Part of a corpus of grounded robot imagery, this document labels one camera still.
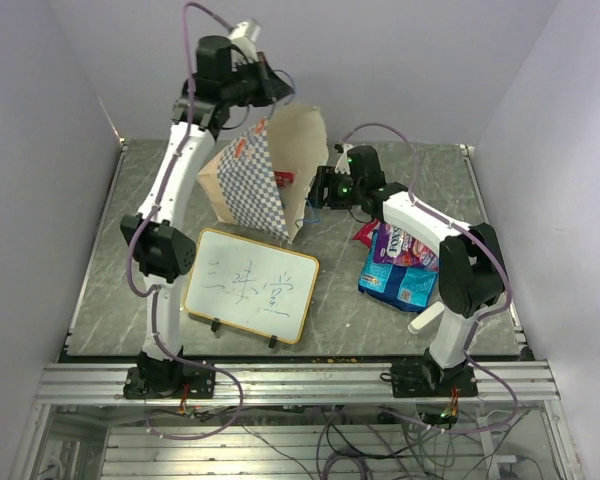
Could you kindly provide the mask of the purple snack packet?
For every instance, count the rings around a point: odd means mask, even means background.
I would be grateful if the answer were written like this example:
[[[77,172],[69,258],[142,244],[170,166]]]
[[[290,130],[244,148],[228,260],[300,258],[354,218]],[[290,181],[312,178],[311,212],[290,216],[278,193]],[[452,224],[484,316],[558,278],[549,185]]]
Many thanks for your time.
[[[372,260],[377,264],[438,270],[438,257],[424,243],[400,228],[381,223],[374,235]]]

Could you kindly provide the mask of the blue checkered paper bag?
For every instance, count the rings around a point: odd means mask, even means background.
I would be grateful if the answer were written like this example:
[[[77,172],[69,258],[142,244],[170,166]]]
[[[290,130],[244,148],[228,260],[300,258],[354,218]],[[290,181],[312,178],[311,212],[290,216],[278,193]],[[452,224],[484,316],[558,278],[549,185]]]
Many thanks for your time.
[[[219,222],[291,243],[305,223],[316,169],[328,158],[321,109],[292,102],[231,141],[200,170],[197,181]],[[293,172],[294,183],[279,188],[275,171]]]

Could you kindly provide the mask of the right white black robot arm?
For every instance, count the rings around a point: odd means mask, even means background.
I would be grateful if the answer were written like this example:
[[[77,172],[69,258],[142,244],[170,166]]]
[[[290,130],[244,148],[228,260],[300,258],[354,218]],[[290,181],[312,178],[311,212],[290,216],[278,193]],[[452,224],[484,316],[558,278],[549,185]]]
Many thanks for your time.
[[[438,257],[444,310],[423,356],[420,380],[428,393],[443,395],[470,362],[469,347],[480,324],[512,302],[496,232],[487,223],[469,225],[443,214],[417,198],[411,187],[387,182],[371,146],[351,147],[341,159],[348,165],[343,171],[317,168],[310,204],[318,209],[359,206],[372,219],[415,236]]]

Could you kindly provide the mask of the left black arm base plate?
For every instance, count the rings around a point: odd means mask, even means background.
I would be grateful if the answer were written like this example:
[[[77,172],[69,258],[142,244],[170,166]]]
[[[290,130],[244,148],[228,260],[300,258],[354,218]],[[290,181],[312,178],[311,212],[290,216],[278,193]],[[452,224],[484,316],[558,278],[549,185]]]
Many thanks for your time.
[[[174,361],[138,364],[128,370],[123,397],[129,400],[211,399],[216,374]]]

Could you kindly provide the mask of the small red candy packet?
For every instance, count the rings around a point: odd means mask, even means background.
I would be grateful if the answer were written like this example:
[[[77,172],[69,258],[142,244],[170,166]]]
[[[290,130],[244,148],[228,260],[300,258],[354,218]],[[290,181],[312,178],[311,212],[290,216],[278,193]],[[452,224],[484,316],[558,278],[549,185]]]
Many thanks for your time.
[[[275,171],[274,178],[276,185],[279,188],[284,188],[294,183],[295,174],[293,172],[288,171]]]

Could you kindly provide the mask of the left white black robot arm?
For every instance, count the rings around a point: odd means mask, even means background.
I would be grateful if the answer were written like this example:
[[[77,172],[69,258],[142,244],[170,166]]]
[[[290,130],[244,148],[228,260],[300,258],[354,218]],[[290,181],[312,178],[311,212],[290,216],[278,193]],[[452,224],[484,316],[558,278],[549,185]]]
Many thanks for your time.
[[[147,327],[137,372],[142,387],[172,397],[183,387],[180,303],[196,245],[182,231],[196,177],[234,107],[267,107],[293,93],[237,26],[188,50],[188,77],[174,103],[169,146],[151,190],[120,229],[127,243],[127,282],[147,299]]]

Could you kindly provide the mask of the pink snack packet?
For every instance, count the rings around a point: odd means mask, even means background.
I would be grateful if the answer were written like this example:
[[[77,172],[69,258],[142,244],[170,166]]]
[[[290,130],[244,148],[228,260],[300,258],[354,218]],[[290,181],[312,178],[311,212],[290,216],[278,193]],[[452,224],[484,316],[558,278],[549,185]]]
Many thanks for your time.
[[[352,237],[354,241],[360,242],[362,245],[365,245],[368,249],[371,248],[372,238],[374,232],[378,229],[379,221],[373,220],[371,222],[365,223]]]

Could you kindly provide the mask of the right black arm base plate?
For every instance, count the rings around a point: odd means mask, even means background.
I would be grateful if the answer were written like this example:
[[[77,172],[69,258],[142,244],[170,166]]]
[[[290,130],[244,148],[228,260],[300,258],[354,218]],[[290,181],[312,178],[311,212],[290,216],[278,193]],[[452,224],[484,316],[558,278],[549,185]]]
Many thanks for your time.
[[[478,395],[474,370],[466,362],[450,369],[440,369],[428,357],[406,357],[393,363],[379,378],[391,385],[395,398]]]

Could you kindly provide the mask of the teal snack packet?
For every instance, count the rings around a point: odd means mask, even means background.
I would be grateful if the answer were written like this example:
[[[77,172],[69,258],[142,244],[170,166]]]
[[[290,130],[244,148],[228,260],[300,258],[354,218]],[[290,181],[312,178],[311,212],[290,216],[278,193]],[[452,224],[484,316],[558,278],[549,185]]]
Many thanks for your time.
[[[438,279],[436,271],[381,264],[373,261],[377,234],[358,279],[358,291],[405,312],[422,312],[429,306]]]

